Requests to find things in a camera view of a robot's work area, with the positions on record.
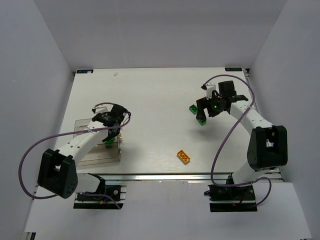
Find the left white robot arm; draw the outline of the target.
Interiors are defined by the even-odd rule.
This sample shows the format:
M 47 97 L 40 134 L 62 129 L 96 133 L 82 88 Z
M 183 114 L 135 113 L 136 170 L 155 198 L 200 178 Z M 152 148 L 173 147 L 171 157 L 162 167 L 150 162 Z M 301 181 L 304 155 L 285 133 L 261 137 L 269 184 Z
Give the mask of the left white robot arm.
M 105 180 L 91 173 L 77 173 L 81 160 L 98 144 L 119 135 L 125 117 L 131 113 L 121 105 L 92 109 L 88 125 L 72 132 L 75 137 L 58 149 L 47 149 L 41 158 L 37 184 L 51 193 L 69 198 L 73 193 L 101 194 Z

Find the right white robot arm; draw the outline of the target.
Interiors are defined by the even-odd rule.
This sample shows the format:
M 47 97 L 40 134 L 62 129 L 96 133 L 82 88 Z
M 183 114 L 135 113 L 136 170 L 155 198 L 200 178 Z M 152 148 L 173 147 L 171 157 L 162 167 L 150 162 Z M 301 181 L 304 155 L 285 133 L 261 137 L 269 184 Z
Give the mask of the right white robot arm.
M 274 125 L 262 117 L 253 107 L 254 101 L 238 95 L 233 81 L 220 82 L 218 85 L 202 86 L 206 96 L 196 101 L 196 119 L 206 121 L 222 112 L 236 119 L 227 133 L 242 125 L 250 135 L 246 162 L 228 176 L 225 187 L 244 187 L 255 183 L 269 172 L 288 163 L 288 136 L 283 125 Z

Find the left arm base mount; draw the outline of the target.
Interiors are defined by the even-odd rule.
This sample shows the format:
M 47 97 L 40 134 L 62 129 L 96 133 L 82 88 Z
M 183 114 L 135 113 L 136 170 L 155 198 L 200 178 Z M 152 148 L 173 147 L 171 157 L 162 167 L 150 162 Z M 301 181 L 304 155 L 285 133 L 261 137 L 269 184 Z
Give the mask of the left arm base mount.
M 126 186 L 107 183 L 97 174 L 80 173 L 75 189 L 74 209 L 121 210 L 126 199 Z

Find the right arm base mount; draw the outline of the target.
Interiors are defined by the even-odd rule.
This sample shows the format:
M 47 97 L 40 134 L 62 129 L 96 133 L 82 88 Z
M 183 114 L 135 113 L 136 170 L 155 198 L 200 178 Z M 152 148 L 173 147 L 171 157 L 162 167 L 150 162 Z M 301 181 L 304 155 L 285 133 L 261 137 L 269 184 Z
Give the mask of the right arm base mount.
M 252 185 L 221 187 L 208 185 L 204 196 L 209 197 L 211 213 L 257 212 L 256 196 Z

